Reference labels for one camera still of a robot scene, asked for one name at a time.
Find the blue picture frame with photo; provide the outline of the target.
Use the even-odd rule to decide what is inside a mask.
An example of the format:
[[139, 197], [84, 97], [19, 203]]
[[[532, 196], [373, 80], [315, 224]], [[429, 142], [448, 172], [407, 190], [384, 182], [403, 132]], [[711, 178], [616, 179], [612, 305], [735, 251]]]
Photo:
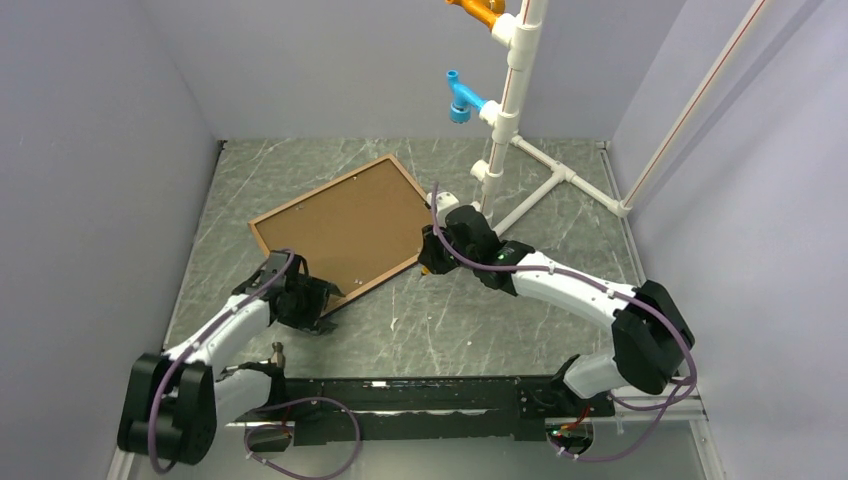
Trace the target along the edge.
[[248, 222], [259, 245], [290, 248], [310, 274], [336, 284], [325, 315], [414, 266], [422, 228], [431, 223], [426, 194], [389, 154]]

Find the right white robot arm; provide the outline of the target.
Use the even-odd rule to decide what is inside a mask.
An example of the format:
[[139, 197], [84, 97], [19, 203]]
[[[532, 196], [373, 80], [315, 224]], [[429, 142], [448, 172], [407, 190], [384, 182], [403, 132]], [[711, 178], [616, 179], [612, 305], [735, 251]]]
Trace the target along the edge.
[[621, 387], [658, 395], [671, 383], [695, 383], [695, 338], [662, 284], [617, 283], [567, 267], [528, 244], [500, 239], [471, 206], [434, 220], [421, 236], [418, 261], [426, 272], [465, 267], [489, 289], [542, 301], [610, 334], [609, 349], [574, 356], [557, 372], [550, 392], [560, 413], [574, 415], [591, 397]]

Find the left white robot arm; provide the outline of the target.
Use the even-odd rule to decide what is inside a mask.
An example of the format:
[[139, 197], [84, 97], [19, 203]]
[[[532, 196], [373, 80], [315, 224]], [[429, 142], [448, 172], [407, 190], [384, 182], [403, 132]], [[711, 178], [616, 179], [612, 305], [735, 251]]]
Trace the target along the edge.
[[118, 448], [148, 456], [155, 471], [166, 473], [177, 464], [198, 464], [217, 430], [249, 412], [279, 417], [289, 399], [282, 346], [265, 361], [231, 366], [231, 360], [275, 324], [317, 335], [332, 331], [322, 316], [341, 294], [336, 284], [311, 275], [303, 256], [272, 251], [188, 339], [134, 362]]

